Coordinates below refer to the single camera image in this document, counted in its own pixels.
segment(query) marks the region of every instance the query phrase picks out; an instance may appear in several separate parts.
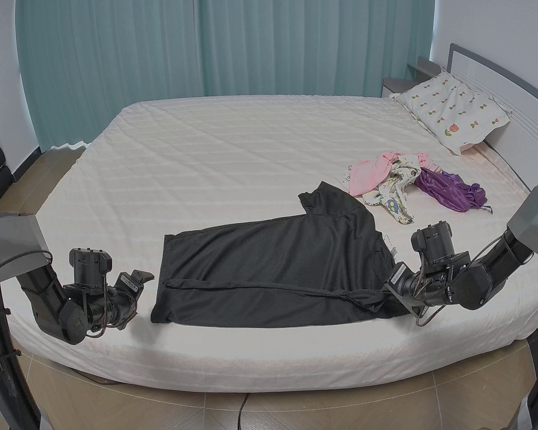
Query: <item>teal curtain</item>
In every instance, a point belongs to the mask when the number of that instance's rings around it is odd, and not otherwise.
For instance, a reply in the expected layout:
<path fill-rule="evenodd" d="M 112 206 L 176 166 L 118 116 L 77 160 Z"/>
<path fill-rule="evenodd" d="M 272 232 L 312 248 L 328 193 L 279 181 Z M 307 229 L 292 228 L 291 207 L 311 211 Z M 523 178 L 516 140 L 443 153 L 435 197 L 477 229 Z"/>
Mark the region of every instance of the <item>teal curtain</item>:
<path fill-rule="evenodd" d="M 234 94 L 379 96 L 428 56 L 434 0 L 16 0 L 42 150 L 129 104 Z"/>

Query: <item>pink cloth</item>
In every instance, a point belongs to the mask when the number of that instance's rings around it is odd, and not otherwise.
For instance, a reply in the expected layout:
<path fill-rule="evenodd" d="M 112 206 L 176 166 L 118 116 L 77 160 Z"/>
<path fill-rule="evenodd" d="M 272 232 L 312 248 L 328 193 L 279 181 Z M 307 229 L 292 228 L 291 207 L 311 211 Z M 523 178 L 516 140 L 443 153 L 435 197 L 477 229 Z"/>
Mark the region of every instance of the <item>pink cloth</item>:
<path fill-rule="evenodd" d="M 388 177 L 392 164 L 399 156 L 408 153 L 392 153 L 385 151 L 379 155 L 376 161 L 361 161 L 353 164 L 351 168 L 351 183 L 349 193 L 351 196 L 359 196 L 376 188 L 379 183 Z M 422 168 L 433 172 L 441 172 L 441 169 L 432 163 L 428 154 L 416 153 Z"/>

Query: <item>fitted sheet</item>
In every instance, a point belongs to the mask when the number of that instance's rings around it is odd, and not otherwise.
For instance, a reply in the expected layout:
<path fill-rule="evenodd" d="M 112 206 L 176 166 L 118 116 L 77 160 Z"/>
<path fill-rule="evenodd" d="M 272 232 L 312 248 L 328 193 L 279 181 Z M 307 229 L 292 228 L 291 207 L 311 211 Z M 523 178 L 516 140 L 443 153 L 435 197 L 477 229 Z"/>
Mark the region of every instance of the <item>fitted sheet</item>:
<path fill-rule="evenodd" d="M 456 213 L 410 186 L 415 223 L 370 207 L 396 260 L 418 268 L 410 236 L 445 219 L 456 251 L 500 235 L 527 193 L 476 149 L 452 155 L 392 99 L 232 96 L 130 105 L 86 149 L 37 214 L 63 284 L 68 251 L 101 248 L 120 271 L 156 278 L 163 235 L 303 214 L 297 195 L 340 186 L 347 165 L 384 150 L 428 153 L 487 191 L 494 214 Z M 116 381 L 185 391 L 292 391 L 415 376 L 524 339 L 538 327 L 538 256 L 477 311 L 445 308 L 424 328 L 412 315 L 334 326 L 215 328 L 150 323 L 157 280 L 124 331 L 67 345 L 42 333 L 15 279 L 3 283 L 11 331 L 30 351 Z"/>

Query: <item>headboard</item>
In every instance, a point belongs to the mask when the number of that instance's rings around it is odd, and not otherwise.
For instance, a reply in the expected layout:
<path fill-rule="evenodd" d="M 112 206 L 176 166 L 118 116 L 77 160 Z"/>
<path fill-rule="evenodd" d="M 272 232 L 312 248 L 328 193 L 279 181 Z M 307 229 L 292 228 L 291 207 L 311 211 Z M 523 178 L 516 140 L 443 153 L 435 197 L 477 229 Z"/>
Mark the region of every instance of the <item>headboard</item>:
<path fill-rule="evenodd" d="M 446 70 L 469 87 L 490 94 L 505 111 L 508 125 L 486 138 L 492 147 L 532 189 L 538 184 L 538 89 L 482 56 L 450 45 Z"/>

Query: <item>purple strap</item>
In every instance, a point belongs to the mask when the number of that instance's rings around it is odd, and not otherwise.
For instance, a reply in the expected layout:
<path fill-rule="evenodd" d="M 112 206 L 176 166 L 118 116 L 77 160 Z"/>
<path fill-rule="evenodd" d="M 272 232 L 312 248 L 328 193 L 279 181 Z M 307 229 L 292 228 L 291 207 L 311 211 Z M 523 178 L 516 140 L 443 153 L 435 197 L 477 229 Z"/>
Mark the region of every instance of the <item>purple strap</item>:
<path fill-rule="evenodd" d="M 468 211 L 472 207 L 487 208 L 486 192 L 478 183 L 467 185 L 456 174 L 443 171 L 441 174 L 422 168 L 421 175 L 414 183 L 429 196 L 434 197 L 452 211 Z"/>

